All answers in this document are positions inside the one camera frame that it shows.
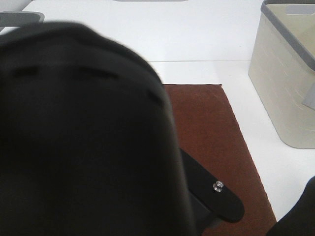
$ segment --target beige storage bin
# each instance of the beige storage bin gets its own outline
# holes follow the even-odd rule
[[[315,1],[266,0],[249,76],[280,138],[315,148]]]

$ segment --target gray plastic trim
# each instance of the gray plastic trim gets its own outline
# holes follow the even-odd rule
[[[30,11],[4,11],[0,12],[0,27],[19,27],[23,25],[41,23],[44,14]]]
[[[315,71],[314,56],[299,42],[288,28],[267,7],[268,4],[314,4],[314,0],[265,0],[261,6],[261,12],[269,19],[279,33],[286,39],[306,65]]]

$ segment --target white table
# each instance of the white table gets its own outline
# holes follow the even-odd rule
[[[279,139],[248,77],[261,3],[35,0],[24,10],[86,24],[139,53],[166,84],[222,84],[279,220],[315,175],[315,149]]]

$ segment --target metal rivet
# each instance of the metal rivet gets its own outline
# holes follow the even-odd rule
[[[224,187],[224,184],[221,181],[217,181],[213,184],[213,189],[217,192],[221,192]]]

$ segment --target brown mat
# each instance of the brown mat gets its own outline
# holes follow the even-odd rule
[[[243,202],[244,218],[203,236],[264,236],[276,223],[265,190],[221,85],[165,85],[182,149]]]

